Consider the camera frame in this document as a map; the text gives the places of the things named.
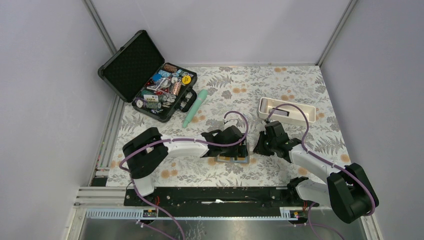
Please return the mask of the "taupe leather card holder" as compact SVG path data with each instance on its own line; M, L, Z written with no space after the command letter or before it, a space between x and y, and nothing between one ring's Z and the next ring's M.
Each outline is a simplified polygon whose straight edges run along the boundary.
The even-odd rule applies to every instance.
M245 140L233 152L225 152L214 158L215 162L248 164L250 162L250 146Z

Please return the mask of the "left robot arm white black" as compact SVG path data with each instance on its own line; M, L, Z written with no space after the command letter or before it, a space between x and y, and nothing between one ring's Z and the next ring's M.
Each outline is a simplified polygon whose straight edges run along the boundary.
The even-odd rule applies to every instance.
M246 131L231 125L224 130L203 132L194 137L161 134L157 127L150 127L122 147L134 188L136 199L144 206L155 200L151 174L167 157L210 158L219 155L235 157L246 139Z

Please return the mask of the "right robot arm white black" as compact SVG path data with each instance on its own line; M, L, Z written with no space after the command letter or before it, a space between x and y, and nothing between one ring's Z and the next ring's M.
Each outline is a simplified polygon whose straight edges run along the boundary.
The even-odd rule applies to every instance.
M287 187L287 201L299 206L304 201L316 202L330 207L344 223L373 214L379 199L361 165L352 163L341 167L332 164L318 154L306 151L302 141L289 138L282 124L269 122L260 132L254 153L263 156L278 156L291 164L307 169L322 183L308 177L295 177Z

